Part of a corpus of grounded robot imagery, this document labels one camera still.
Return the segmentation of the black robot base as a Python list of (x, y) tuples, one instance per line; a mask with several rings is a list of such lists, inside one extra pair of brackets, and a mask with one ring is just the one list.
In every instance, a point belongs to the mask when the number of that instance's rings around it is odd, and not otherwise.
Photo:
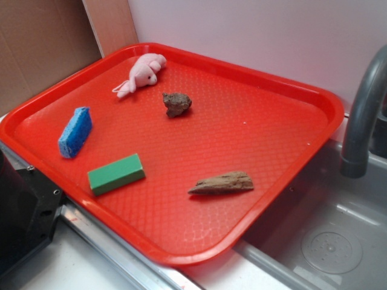
[(15, 169), (1, 152), (1, 277), (52, 242), (62, 194), (41, 171)]

